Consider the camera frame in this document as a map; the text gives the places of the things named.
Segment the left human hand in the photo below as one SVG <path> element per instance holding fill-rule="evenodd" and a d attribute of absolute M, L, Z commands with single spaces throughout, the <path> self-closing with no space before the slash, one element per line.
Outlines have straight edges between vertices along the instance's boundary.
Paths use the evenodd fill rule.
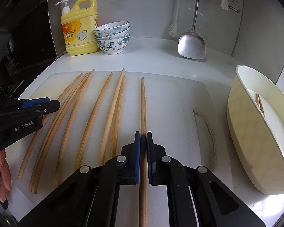
<path fill-rule="evenodd" d="M 9 199 L 12 191 L 12 177 L 6 161 L 5 150 L 0 151 L 0 202 Z"/>

